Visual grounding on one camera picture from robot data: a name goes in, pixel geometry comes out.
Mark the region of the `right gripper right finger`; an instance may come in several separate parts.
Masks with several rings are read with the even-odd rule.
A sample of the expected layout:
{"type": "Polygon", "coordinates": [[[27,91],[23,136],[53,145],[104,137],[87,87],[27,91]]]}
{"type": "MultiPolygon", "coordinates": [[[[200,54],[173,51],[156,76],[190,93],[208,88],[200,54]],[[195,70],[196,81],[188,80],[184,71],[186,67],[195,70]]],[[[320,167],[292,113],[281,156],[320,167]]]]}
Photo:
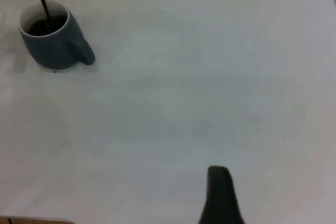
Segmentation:
{"type": "Polygon", "coordinates": [[[208,168],[206,200],[199,223],[244,223],[233,178],[226,167],[208,168]]]}

